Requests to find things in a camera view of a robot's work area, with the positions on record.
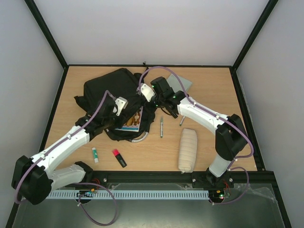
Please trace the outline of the dog picture book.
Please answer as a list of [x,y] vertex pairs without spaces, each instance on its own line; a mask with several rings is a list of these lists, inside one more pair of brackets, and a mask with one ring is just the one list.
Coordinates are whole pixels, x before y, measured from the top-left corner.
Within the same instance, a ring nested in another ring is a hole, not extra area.
[[142,115],[143,107],[140,107],[140,109],[121,128],[116,128],[116,130],[126,132],[139,132]]

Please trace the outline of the black student backpack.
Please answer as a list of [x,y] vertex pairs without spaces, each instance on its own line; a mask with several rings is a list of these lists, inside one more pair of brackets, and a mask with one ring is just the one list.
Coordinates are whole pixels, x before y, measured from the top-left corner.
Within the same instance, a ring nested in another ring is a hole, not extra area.
[[83,95],[74,97],[86,114],[76,121],[70,136],[86,133],[91,141],[105,132],[114,141],[142,141],[156,112],[156,107],[138,94],[143,83],[143,76],[126,68],[86,81]]

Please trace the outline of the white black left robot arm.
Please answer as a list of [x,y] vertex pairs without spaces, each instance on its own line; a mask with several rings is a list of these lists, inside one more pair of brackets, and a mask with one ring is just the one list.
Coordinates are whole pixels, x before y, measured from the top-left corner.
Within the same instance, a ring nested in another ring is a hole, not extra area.
[[59,140],[41,152],[19,157],[15,163],[12,187],[17,204],[24,197],[31,204],[41,203],[50,192],[73,183],[80,183],[87,172],[83,164],[74,164],[57,170],[57,166],[75,150],[89,143],[105,128],[114,125],[128,100],[114,97],[105,91],[98,106],[79,118],[75,125]]

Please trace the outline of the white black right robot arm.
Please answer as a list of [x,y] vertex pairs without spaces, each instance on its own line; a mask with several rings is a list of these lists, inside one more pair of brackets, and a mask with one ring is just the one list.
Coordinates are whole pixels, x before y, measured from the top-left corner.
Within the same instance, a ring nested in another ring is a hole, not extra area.
[[174,92],[162,76],[151,81],[151,86],[140,83],[138,93],[153,106],[165,108],[173,118],[183,115],[215,135],[217,155],[207,169],[206,181],[212,186],[218,186],[236,155],[249,144],[241,118],[236,114],[220,114],[201,105],[187,94],[183,85],[181,90]]

